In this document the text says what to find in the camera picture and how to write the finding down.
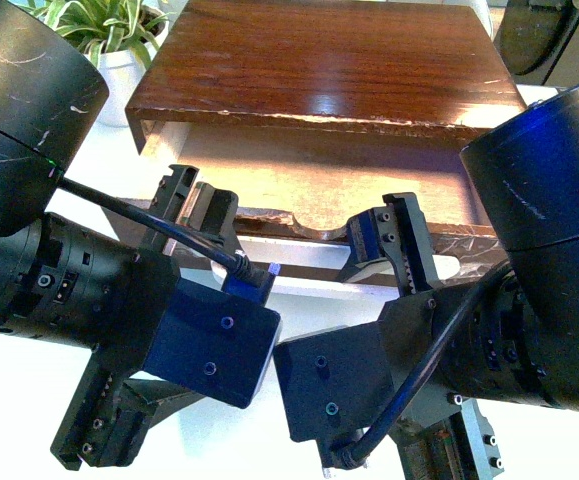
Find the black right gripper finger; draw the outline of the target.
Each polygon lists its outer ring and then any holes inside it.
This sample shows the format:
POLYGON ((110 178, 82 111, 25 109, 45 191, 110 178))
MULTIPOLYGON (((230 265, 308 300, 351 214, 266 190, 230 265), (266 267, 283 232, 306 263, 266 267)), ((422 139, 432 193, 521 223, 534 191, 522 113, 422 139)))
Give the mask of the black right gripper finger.
POLYGON ((372 208, 346 223, 349 256, 338 273, 341 283, 357 283, 387 269, 385 243, 395 241, 395 223, 388 208, 372 208))

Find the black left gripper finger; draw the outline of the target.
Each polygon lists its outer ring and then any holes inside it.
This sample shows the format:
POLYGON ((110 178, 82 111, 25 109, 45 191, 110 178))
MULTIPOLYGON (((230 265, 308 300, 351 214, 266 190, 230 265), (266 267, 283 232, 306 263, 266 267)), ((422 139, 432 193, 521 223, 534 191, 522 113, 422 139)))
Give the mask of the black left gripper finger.
POLYGON ((234 227, 238 200, 238 195, 230 190, 197 182, 183 204, 177 223, 204 234, 227 253, 235 254, 239 249, 234 227))

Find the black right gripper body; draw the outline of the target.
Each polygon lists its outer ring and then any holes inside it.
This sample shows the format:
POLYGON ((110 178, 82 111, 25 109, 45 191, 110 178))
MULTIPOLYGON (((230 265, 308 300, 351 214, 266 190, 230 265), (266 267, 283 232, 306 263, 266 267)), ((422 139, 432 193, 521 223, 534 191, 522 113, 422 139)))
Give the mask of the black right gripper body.
POLYGON ((383 201, 376 208, 388 208, 395 223, 396 239, 384 251, 399 297, 376 323, 395 394, 370 426, 319 440, 321 462, 341 470, 363 466, 390 438, 407 479, 493 479, 504 470, 493 429, 439 364, 486 288, 499 285, 507 270, 496 268, 474 286, 443 287, 416 196, 386 194, 383 201))

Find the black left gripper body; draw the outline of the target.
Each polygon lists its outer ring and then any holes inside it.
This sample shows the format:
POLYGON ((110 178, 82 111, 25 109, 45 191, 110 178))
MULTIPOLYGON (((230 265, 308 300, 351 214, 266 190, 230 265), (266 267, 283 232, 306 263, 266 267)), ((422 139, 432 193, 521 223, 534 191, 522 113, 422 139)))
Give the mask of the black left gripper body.
POLYGON ((179 273, 163 251, 167 236, 148 230, 130 264, 113 320, 93 353, 50 447, 68 470, 130 465, 150 428, 201 400, 177 384, 136 378, 142 371, 179 273))

